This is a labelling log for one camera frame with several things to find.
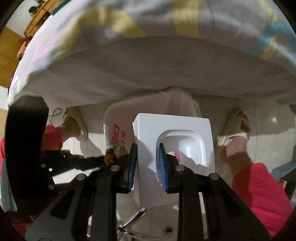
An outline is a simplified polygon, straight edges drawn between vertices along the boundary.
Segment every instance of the black wire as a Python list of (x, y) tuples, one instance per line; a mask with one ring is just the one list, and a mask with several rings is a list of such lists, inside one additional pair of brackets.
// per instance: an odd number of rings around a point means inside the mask
[[(56, 110), (59, 110), (60, 113), (58, 113), (58, 114), (54, 114)], [(49, 120), (49, 122), (50, 122), (51, 125), (52, 125), (52, 117), (53, 117), (53, 116), (58, 116), (58, 115), (60, 115), (61, 113), (62, 113), (61, 108), (56, 108), (56, 109), (53, 111), (52, 115), (49, 115), (49, 116), (48, 116), (48, 120)]]

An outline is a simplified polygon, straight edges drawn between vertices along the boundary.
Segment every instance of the white plastic container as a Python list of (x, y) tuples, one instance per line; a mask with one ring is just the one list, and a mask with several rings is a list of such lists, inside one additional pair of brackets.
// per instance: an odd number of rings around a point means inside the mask
[(210, 121), (204, 118), (140, 113), (133, 122), (138, 145), (134, 199), (140, 207), (155, 207), (178, 201), (177, 194), (166, 194), (159, 173), (159, 144), (166, 153), (175, 151), (180, 164), (197, 174), (215, 172)]

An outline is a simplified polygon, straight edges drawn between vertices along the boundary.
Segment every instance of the red pants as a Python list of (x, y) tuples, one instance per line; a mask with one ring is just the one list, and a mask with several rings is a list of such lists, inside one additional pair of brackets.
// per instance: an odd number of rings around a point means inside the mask
[[(61, 134), (53, 125), (47, 125), (43, 135), (42, 150), (60, 150), (62, 146)], [(0, 172), (4, 156), (2, 138)], [(283, 188), (262, 163), (250, 165), (239, 172), (233, 178), (232, 188), (265, 226), (271, 237), (277, 234), (292, 213), (292, 207)]]

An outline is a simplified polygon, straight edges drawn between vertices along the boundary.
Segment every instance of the white wall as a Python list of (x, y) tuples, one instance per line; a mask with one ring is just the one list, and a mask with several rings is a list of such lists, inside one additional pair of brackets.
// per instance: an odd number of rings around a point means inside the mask
[(6, 27), (24, 37), (24, 31), (32, 19), (29, 13), (29, 8), (32, 6), (38, 6), (38, 3), (35, 0), (24, 0), (11, 16)]
[(7, 91), (8, 89), (0, 86), (0, 109), (7, 110)]

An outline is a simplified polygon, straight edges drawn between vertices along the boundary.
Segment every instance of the white plastic bag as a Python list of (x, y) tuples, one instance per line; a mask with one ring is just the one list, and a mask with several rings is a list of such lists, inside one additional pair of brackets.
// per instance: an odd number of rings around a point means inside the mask
[[(129, 152), (131, 144), (136, 141), (133, 121), (139, 113), (201, 117), (198, 106), (199, 103), (189, 93), (179, 88), (115, 103), (108, 108), (104, 117), (106, 144), (109, 146), (120, 143)], [(134, 199), (141, 207), (139, 192), (136, 188)]]

